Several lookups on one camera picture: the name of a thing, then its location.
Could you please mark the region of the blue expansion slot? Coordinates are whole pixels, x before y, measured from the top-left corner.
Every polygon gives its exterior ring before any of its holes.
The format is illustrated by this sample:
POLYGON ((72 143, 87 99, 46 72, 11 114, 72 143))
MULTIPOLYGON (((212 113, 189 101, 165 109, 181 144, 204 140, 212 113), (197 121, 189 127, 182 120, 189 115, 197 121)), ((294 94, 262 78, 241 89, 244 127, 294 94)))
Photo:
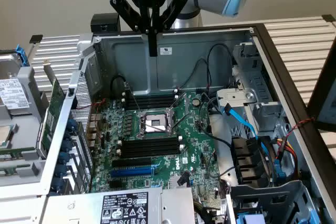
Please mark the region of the blue expansion slot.
POLYGON ((133 167, 127 169, 114 169, 110 172, 111 177, 132 177, 132 176, 143 176, 151 175, 153 173, 153 168, 151 166, 143 167, 133 167))

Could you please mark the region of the RAM slot with black latches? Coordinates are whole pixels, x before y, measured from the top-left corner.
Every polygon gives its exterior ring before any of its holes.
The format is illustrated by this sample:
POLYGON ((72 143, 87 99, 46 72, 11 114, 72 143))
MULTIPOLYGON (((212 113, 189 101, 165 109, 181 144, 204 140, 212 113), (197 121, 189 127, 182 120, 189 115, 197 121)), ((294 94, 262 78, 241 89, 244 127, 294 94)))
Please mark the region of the RAM slot with black latches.
POLYGON ((132 151, 121 151, 122 158, 140 158, 140 157, 155 157, 155 156, 168 156, 168 155, 178 155, 181 151, 179 149, 166 149, 166 150, 132 150, 132 151))
POLYGON ((169 103, 145 103, 145 104, 138 104, 129 103, 125 106, 126 110, 147 110, 147 109, 158 109, 158 108, 168 108, 171 104, 169 103))
POLYGON ((158 96, 158 97, 135 97, 137 102, 173 102, 172 96, 158 96))
POLYGON ((123 149, 132 150, 132 149, 146 149, 146 150, 166 150, 166 149, 179 149, 180 144, 155 144, 155 145, 129 145, 122 146, 123 149))

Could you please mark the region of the long black expansion slot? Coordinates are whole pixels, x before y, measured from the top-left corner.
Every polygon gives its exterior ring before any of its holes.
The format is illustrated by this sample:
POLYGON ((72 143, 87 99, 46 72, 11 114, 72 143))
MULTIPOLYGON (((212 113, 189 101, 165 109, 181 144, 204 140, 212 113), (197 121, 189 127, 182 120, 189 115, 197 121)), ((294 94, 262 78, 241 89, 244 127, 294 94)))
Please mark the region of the long black expansion slot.
POLYGON ((151 166, 152 159, 150 157, 140 158, 121 158, 112 161, 113 168, 126 168, 136 166, 151 166))

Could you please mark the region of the grey metal drive cage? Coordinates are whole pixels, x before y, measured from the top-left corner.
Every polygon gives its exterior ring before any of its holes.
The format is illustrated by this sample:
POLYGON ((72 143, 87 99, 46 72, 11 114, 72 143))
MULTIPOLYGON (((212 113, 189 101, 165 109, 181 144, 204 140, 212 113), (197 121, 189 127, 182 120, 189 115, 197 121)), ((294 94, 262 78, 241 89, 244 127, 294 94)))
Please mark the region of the grey metal drive cage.
POLYGON ((230 206, 240 214, 262 214, 266 224, 336 224, 322 198, 311 193, 299 180, 278 187, 232 187, 230 206))

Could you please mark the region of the blue drive caddy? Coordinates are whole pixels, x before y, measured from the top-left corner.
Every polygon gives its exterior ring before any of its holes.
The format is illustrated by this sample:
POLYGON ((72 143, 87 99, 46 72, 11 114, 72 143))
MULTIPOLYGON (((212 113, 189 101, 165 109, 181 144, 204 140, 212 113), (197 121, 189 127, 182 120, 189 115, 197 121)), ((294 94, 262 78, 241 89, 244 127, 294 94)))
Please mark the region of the blue drive caddy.
POLYGON ((236 224, 266 224, 262 214, 240 214, 236 224))

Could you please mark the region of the black fan shroud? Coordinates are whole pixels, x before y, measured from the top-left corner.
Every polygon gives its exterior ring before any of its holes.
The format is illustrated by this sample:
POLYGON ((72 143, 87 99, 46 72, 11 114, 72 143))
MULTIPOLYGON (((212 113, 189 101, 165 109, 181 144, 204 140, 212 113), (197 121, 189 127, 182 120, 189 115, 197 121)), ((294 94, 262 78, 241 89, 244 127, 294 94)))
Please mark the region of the black fan shroud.
POLYGON ((239 185, 270 186, 270 168, 259 140, 234 136, 231 152, 239 185))

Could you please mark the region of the blue plastic clip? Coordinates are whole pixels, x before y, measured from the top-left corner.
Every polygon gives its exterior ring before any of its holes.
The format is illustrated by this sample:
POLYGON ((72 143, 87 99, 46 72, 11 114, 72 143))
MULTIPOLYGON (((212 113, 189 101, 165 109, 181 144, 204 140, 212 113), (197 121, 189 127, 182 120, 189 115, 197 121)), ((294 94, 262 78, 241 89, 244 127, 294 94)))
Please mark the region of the blue plastic clip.
POLYGON ((284 183, 287 176, 286 173, 282 171, 280 161, 277 158, 274 160, 274 168, 277 183, 284 183))

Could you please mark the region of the grey metal PC case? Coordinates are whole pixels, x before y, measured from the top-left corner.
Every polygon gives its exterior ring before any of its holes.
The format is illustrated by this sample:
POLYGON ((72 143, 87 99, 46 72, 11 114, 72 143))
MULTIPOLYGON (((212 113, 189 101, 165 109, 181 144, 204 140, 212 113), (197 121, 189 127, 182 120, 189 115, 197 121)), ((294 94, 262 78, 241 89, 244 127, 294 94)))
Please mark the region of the grey metal PC case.
POLYGON ((171 31, 158 36, 157 46, 157 57, 150 57, 146 36, 94 36, 82 53, 68 88, 57 78, 65 99, 48 152, 51 179, 40 222, 50 197, 93 193, 94 148, 87 144, 90 116, 107 101, 125 100, 121 96, 122 91, 128 91, 125 82, 131 85, 134 95, 170 93, 175 94, 176 100, 183 93, 193 92, 201 97, 200 105, 206 107, 209 137, 215 143, 220 198, 218 207, 202 205, 193 198, 195 224, 236 224, 230 208, 232 187, 239 186, 231 152, 234 136, 261 142, 270 168, 269 187, 299 180, 322 198, 336 219, 336 163, 263 25, 171 31), (218 105, 218 90, 237 87, 233 49, 246 42, 256 45, 272 83, 272 93, 286 113, 288 131, 282 138, 259 136, 229 104, 224 110, 218 105), (66 129, 68 119, 77 122, 76 131, 66 129), (67 175, 62 178, 63 189, 56 192, 50 190, 50 184, 63 140, 72 141, 73 148, 66 164, 67 175), (276 181, 276 158, 287 176, 284 183, 276 181))

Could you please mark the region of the grey parts rack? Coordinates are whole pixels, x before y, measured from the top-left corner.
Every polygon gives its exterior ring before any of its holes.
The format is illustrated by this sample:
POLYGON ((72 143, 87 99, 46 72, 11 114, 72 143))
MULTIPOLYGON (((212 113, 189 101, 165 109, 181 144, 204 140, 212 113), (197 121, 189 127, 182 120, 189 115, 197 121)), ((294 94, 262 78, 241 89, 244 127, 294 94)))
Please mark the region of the grey parts rack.
POLYGON ((37 183, 47 151, 42 137, 48 108, 32 67, 0 78, 0 187, 37 183))

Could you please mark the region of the dark framed panel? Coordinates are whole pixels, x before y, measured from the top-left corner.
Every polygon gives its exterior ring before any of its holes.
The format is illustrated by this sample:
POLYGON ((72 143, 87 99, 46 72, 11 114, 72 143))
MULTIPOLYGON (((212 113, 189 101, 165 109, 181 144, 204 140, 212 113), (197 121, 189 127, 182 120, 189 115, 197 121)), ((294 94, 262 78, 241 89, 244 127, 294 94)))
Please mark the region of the dark framed panel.
POLYGON ((336 132, 336 37, 307 105, 320 130, 336 132))

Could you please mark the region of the RAM slot with white latches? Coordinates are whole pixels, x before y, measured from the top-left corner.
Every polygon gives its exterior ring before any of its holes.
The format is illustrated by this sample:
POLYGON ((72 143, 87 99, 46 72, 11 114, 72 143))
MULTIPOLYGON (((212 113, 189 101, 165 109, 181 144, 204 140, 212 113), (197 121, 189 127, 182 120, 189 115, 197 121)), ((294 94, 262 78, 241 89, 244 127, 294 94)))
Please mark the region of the RAM slot with white latches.
MULTIPOLYGON (((121 96, 125 98, 131 98, 132 94, 130 91, 122 91, 121 96)), ((168 99, 175 100, 175 94, 170 93, 153 93, 145 95, 134 95, 136 99, 168 99)))
MULTIPOLYGON (((132 98, 125 98, 125 102, 126 102, 126 105, 129 104, 129 103, 134 103, 132 98)), ((169 104, 172 104, 173 102, 171 102, 171 101, 170 102, 140 102, 140 104, 145 104, 145 103, 169 103, 169 104)))
POLYGON ((118 147, 122 157, 147 157, 147 156, 165 156, 180 154, 180 146, 177 145, 125 145, 118 147))
POLYGON ((155 145, 155 144, 179 144, 178 137, 155 137, 155 138, 142 138, 136 140, 117 140, 117 144, 120 146, 129 145, 155 145))

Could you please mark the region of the black box device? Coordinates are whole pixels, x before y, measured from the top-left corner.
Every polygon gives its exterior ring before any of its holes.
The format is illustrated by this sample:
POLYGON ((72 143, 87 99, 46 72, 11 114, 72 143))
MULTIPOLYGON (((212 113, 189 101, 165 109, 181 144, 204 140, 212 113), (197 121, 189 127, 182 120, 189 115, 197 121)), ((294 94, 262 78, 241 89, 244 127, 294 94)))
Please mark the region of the black box device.
POLYGON ((94 14, 90 22, 94 34, 116 33, 121 31, 120 18, 117 13, 94 14))

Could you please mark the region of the blue disk bracket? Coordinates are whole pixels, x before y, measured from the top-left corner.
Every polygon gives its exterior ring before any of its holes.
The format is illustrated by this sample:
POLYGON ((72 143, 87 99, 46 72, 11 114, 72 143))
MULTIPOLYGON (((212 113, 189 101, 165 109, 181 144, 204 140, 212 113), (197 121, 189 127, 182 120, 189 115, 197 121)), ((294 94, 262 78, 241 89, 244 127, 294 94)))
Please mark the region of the blue disk bracket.
POLYGON ((15 48, 15 52, 20 56, 23 66, 29 67, 29 61, 25 49, 18 44, 15 48))

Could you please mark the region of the green motherboard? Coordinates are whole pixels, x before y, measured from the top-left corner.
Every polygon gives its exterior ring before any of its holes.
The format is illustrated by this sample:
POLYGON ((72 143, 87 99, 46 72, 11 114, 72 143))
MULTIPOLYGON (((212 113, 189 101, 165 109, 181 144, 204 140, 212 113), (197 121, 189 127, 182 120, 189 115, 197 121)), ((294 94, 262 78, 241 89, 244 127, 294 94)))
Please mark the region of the green motherboard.
POLYGON ((151 175, 117 177, 113 178, 110 172, 114 169, 112 161, 121 159, 121 152, 117 150, 122 147, 117 140, 136 140, 139 130, 139 113, 148 110, 163 110, 168 108, 147 109, 147 110, 126 110, 125 100, 107 101, 96 113, 101 114, 101 120, 96 125, 98 139, 92 157, 94 161, 94 172, 91 182, 91 192, 101 193, 115 191, 109 188, 109 181, 120 179, 123 181, 123 189, 145 189, 157 188, 169 189, 169 179, 172 176, 181 176, 185 171, 190 173, 190 188, 195 201, 205 206, 218 207, 219 204, 219 181, 216 178, 218 173, 217 157, 215 153, 214 140, 209 137, 211 131, 206 107, 193 105, 193 99, 201 97, 193 92, 186 95, 186 108, 190 115, 175 129, 173 136, 155 137, 178 137, 180 151, 178 155, 155 156, 152 159, 153 173, 151 175))

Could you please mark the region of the silver hard disk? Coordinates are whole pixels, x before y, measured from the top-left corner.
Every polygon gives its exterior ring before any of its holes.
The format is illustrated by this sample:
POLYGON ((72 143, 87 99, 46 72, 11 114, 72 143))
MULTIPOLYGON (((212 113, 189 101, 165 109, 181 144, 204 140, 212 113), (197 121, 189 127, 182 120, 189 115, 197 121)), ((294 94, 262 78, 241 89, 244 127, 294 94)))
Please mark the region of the silver hard disk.
POLYGON ((24 67, 15 50, 0 50, 0 106, 4 106, 9 116, 32 115, 27 84, 29 67, 24 67))

